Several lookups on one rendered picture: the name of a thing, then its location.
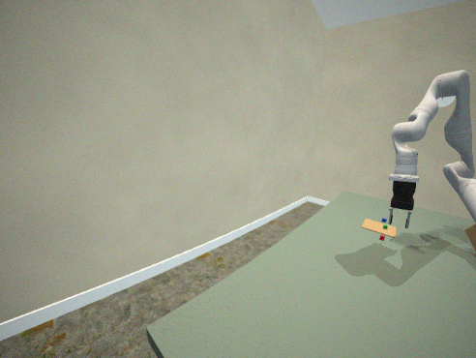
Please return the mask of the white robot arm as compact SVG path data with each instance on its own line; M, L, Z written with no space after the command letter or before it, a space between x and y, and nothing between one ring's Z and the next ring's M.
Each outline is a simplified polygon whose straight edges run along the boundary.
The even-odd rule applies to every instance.
M417 165L418 151L409 148L406 142L419 141L425 136L429 122L438 111L437 99L451 96L456 96L457 101L454 111L444 125L445 140L459 152L461 161L444 165L443 173L476 223L476 179L471 179L475 168L472 154L470 82L467 71L437 76L424 99L409 115L408 122L394 126L392 139L396 151L396 164ZM414 120L416 121L413 122Z

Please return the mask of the orange square mat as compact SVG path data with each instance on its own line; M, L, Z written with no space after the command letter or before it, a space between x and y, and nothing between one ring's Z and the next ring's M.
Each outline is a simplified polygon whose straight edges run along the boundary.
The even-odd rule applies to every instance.
M382 224L382 223L365 219L362 227L365 228L365 229L377 232L377 233L381 233L381 234L396 238L396 228L394 226L390 226L390 225L387 224L388 228L384 229L383 225L384 224Z

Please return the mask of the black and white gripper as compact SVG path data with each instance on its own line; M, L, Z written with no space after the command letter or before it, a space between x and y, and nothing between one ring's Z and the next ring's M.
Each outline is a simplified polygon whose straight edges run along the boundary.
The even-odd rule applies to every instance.
M417 176L417 165L395 165L394 174L389 175L389 180L393 180L393 197L391 199L391 207L389 223L392 223L393 209L408 210L405 228L409 226L410 214L412 214L414 199L413 195L416 190L416 183L419 182ZM400 182L403 181L403 182Z

